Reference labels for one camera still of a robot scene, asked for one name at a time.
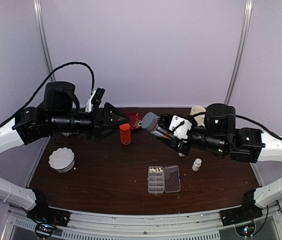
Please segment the orange pill bottle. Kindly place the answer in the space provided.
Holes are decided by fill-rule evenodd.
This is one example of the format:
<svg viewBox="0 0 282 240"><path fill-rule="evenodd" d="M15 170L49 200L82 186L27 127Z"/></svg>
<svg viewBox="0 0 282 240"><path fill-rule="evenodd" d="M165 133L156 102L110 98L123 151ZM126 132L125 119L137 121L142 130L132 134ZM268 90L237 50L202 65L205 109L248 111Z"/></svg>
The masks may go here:
<svg viewBox="0 0 282 240"><path fill-rule="evenodd" d="M131 126L128 123L119 126L120 139L123 145L131 144Z"/></svg>

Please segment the clear plastic pill organizer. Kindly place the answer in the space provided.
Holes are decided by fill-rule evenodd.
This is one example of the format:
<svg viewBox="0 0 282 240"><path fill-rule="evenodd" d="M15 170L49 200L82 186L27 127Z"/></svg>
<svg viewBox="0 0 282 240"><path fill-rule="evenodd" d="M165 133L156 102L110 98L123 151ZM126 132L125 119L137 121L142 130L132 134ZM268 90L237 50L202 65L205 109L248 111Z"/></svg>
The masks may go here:
<svg viewBox="0 0 282 240"><path fill-rule="evenodd" d="M150 168L161 168L163 171L150 173ZM181 190L179 167L177 165L149 166L147 183L149 194L157 196L163 193L177 193Z"/></svg>

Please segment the grey lid pill bottle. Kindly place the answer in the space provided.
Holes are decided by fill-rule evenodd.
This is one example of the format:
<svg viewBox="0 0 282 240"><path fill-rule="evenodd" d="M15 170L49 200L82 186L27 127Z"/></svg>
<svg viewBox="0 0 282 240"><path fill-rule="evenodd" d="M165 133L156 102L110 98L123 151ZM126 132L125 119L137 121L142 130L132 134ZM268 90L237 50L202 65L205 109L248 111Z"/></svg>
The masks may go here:
<svg viewBox="0 0 282 240"><path fill-rule="evenodd" d="M171 133L169 133L162 126L159 125L159 120L160 120L160 118L158 117L156 127L152 131L148 131L148 132L151 133L152 135L158 137L158 138L168 139L168 140L174 139L174 136Z"/></svg>

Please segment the grey bottle lid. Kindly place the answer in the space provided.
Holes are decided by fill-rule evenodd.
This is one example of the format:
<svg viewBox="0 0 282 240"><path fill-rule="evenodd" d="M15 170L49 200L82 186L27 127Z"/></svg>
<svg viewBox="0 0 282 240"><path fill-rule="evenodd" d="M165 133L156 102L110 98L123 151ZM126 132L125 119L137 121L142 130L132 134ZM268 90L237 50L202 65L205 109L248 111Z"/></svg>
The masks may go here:
<svg viewBox="0 0 282 240"><path fill-rule="evenodd" d="M150 132L156 127L157 121L158 121L158 116L153 112L148 112L143 117L141 127Z"/></svg>

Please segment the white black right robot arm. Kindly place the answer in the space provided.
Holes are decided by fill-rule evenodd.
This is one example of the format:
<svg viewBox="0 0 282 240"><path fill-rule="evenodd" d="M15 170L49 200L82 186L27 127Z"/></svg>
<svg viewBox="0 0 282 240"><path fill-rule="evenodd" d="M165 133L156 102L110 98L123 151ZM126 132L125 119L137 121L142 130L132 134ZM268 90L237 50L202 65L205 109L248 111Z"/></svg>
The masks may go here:
<svg viewBox="0 0 282 240"><path fill-rule="evenodd" d="M193 116L173 116L169 131L174 135L170 146L187 155L190 148L207 150L238 162L282 162L282 136L262 124L258 128L237 128L239 116L233 106L222 103L209 105L204 112L204 126L199 127ZM282 177L244 194L237 217L247 221L256 211L282 198Z"/></svg>

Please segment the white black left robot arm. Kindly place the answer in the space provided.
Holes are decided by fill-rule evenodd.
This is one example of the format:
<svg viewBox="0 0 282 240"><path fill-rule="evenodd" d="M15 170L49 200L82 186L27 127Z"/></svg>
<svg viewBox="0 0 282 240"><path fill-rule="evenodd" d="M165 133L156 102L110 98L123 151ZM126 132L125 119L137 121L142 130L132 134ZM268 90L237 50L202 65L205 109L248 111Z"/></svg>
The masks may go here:
<svg viewBox="0 0 282 240"><path fill-rule="evenodd" d="M39 106L21 109L0 126L0 154L54 134L84 134L98 141L115 133L130 118L108 102L100 108L104 93L103 88L93 91L87 109L81 110L74 84L65 81L48 83ZM48 222L53 217L44 193L17 186L2 178L0 199L34 214L42 222Z"/></svg>

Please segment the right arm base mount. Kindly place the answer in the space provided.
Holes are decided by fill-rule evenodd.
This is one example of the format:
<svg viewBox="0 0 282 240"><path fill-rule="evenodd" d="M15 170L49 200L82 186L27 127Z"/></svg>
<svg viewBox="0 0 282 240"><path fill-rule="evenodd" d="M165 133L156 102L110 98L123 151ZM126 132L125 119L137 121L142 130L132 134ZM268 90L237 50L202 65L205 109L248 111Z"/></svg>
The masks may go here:
<svg viewBox="0 0 282 240"><path fill-rule="evenodd" d="M244 203L241 206L220 211L222 225L235 227L238 236L251 238L256 232L255 219L263 216L263 210L253 203Z"/></svg>

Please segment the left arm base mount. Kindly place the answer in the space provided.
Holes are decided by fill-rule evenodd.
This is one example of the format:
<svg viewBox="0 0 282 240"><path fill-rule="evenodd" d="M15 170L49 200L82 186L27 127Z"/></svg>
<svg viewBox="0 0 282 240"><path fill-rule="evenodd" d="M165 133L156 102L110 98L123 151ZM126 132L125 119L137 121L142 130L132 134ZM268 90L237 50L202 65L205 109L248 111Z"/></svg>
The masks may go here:
<svg viewBox="0 0 282 240"><path fill-rule="evenodd" d="M26 216L35 223L34 233L39 239L51 237L58 227L67 227L70 212L51 208L45 202L40 202L31 210L25 210Z"/></svg>

